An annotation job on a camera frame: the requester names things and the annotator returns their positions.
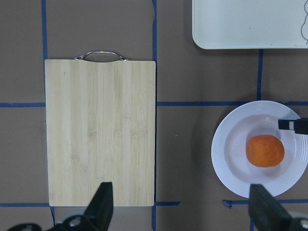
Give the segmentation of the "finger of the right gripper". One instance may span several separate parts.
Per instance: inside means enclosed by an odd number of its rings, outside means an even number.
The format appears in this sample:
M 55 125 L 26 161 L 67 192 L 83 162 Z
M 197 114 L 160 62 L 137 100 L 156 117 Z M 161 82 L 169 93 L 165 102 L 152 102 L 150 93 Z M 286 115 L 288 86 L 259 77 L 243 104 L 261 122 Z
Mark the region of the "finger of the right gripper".
M 279 119 L 278 128 L 281 130 L 292 130 L 295 134 L 308 135 L 308 119 Z

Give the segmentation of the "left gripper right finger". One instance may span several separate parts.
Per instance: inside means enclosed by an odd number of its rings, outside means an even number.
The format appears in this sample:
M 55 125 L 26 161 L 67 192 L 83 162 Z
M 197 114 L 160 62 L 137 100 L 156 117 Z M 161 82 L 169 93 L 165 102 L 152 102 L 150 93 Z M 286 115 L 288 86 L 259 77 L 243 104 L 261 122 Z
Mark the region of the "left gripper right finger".
M 261 184 L 251 184 L 248 214 L 259 231 L 286 231 L 292 217 Z

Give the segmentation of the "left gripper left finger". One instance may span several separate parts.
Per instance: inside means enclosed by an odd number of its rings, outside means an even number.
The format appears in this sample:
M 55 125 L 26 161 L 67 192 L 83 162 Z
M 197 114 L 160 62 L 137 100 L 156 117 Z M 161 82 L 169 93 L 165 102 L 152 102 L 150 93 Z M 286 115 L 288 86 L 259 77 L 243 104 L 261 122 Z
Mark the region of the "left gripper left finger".
M 107 231 L 113 216 L 113 210 L 112 182 L 103 182 L 85 210 L 84 216 L 95 231 Z

